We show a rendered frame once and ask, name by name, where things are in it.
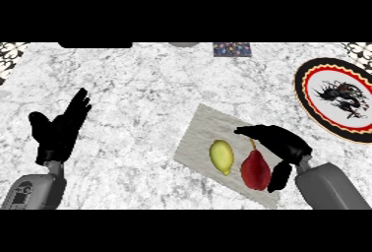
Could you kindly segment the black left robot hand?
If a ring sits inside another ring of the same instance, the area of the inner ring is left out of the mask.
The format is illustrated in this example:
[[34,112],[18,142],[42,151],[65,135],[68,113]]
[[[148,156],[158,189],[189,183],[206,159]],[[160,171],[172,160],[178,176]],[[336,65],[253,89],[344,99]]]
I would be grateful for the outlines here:
[[36,163],[65,162],[70,159],[77,135],[92,109],[88,91],[80,89],[62,114],[54,120],[37,111],[30,113],[33,137],[39,142]]

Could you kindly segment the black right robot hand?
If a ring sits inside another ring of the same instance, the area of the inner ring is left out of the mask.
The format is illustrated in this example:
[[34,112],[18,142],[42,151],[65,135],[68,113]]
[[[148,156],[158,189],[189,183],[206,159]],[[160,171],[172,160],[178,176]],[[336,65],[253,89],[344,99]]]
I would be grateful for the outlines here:
[[312,156],[313,149],[306,141],[279,126],[254,125],[238,127],[234,132],[259,141],[266,149],[282,159],[271,168],[271,182],[265,189],[269,193],[285,188],[293,164],[299,165],[305,156]]

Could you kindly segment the red pear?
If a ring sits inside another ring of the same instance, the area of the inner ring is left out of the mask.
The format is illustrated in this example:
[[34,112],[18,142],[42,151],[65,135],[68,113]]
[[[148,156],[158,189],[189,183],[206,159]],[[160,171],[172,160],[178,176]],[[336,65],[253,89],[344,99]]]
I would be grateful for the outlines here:
[[241,178],[245,186],[257,191],[263,191],[271,182],[271,167],[263,154],[256,147],[254,140],[250,140],[253,150],[241,164]]

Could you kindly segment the grey marble placemat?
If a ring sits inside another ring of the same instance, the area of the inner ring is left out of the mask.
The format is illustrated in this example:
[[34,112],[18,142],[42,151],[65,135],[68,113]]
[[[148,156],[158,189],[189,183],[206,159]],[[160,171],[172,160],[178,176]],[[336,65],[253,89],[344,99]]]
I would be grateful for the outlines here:
[[[237,127],[247,125],[248,123],[237,117],[222,113],[206,104],[200,104],[176,149],[175,160],[216,180],[247,199],[266,208],[276,209],[279,192],[269,193],[266,190],[250,189],[240,174],[241,163],[254,148],[260,150],[269,167],[274,167],[281,161],[281,158],[271,153],[260,143],[256,143],[256,147],[253,147],[248,138],[234,132]],[[225,140],[232,146],[234,165],[229,175],[222,174],[210,159],[210,146],[217,140]]]

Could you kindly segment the dragon print plate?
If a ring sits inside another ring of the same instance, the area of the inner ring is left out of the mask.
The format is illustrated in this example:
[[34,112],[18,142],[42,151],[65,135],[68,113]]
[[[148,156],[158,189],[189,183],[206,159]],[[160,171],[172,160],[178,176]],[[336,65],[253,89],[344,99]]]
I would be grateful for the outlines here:
[[336,58],[316,58],[297,70],[297,98],[310,117],[340,138],[372,144],[372,75]]

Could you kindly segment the yellow lemon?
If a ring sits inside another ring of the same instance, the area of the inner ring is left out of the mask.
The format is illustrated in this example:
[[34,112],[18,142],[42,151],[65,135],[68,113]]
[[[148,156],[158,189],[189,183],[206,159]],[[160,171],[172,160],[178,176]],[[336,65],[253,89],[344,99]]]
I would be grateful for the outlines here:
[[210,159],[220,173],[229,175],[234,167],[234,149],[226,141],[214,141],[210,146]]

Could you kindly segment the black white patterned cloth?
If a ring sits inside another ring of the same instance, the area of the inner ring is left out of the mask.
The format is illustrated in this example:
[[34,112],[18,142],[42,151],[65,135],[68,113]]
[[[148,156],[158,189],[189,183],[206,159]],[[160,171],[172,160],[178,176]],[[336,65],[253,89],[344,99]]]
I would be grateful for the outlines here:
[[372,42],[343,43],[352,63],[372,75]]
[[0,86],[12,73],[28,46],[27,42],[0,42]]

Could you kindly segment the black appliance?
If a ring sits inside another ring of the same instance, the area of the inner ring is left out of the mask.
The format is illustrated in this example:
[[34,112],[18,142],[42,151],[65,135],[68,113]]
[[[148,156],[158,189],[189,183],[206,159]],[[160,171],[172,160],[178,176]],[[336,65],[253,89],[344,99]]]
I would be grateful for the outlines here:
[[98,49],[98,48],[132,48],[133,43],[132,42],[59,42],[58,43],[64,48],[89,48],[89,49]]

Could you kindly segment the dark patterned box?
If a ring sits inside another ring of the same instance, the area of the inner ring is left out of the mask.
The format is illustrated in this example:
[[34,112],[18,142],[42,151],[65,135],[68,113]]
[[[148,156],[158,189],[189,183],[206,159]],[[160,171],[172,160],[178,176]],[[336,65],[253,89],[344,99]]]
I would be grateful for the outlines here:
[[251,46],[248,42],[216,42],[213,48],[216,57],[251,56]]

